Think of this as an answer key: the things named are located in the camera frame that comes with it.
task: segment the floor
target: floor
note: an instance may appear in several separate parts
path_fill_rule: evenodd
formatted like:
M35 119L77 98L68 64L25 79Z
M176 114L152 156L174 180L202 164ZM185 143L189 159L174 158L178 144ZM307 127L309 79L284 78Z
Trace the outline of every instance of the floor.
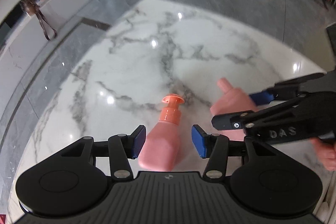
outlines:
M64 35L60 34L61 38L41 53L21 80L12 96L13 102L20 101L19 104L9 102L0 120L0 129L3 128L6 135L0 151L0 214L6 213L12 178L30 134L47 104L57 94L60 84L83 54L99 40L109 25L113 25L138 1L89 2L64 27ZM317 37L313 48L318 48L319 34L324 33L325 27L336 21L336 10L325 9L321 0L174 1L232 17L277 38L303 54L312 37ZM25 90L25 95L18 100L16 93L21 94L22 90Z

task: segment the orange pump nozzle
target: orange pump nozzle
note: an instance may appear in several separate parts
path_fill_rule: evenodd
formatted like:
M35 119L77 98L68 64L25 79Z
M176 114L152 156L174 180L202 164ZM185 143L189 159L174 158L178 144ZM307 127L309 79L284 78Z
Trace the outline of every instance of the orange pump nozzle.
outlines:
M179 104L184 103L183 98L177 94L168 94L162 99L162 102L168 103L168 106L162 109L159 120L179 124L181 117Z

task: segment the white lettering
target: white lettering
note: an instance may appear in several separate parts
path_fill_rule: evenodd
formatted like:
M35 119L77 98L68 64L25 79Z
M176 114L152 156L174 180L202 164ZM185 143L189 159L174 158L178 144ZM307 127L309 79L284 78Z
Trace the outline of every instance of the white lettering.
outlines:
M282 128L280 128L279 136L280 137L287 136L286 132Z
M289 130L290 135L295 135L296 134L295 127L289 127L288 130Z
M270 130L269 135L270 135L271 138L276 138L277 137L277 133L274 130Z

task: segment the marble table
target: marble table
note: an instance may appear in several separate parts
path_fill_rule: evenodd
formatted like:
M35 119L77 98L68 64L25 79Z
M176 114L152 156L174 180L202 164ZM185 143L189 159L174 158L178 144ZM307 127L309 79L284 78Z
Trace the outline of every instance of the marble table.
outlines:
M216 132L209 108L221 96L219 78L252 93L321 71L281 42L232 19L165 0L142 0L86 53L49 103L17 169L6 222L23 214L15 194L23 171L83 136L103 141L131 134L139 124L149 132L168 93L185 98L180 107L182 160L175 170L203 172L207 160L198 156L190 130L197 123ZM314 170L326 191L331 172L317 161L309 142L277 148ZM136 175L137 160L130 164ZM239 159L232 159L227 174L239 165ZM109 174L107 159L98 158L97 167Z

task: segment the bottle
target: bottle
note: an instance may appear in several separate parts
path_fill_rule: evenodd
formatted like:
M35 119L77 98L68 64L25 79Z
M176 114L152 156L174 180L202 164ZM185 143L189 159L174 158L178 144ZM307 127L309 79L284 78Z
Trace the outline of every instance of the bottle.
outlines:
M146 136L138 159L139 165L147 170L169 172L174 168L180 147L179 104L184 100L176 94L169 94L162 101L168 106L162 109L158 123Z
M213 116L244 110L258 111L251 98L241 88L234 88L226 78L219 79L217 85L224 95L210 108ZM243 129L223 130L220 134L227 136L232 141L243 141L245 137Z

